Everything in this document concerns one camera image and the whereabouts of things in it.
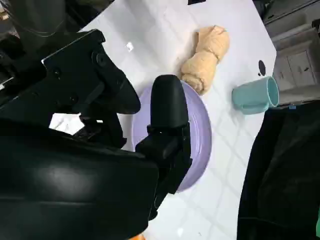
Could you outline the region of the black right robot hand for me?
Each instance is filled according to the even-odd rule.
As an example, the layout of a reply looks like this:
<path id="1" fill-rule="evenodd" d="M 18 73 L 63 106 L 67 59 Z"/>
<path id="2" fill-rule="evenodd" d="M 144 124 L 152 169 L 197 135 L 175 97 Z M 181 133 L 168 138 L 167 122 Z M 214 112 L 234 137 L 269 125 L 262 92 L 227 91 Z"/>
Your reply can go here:
<path id="1" fill-rule="evenodd" d="M 0 237 L 128 240 L 142 233 L 192 165 L 188 108 L 177 76 L 153 82 L 147 136 L 134 151 L 118 118 L 138 95 L 100 30 L 26 53 L 0 43 Z"/>

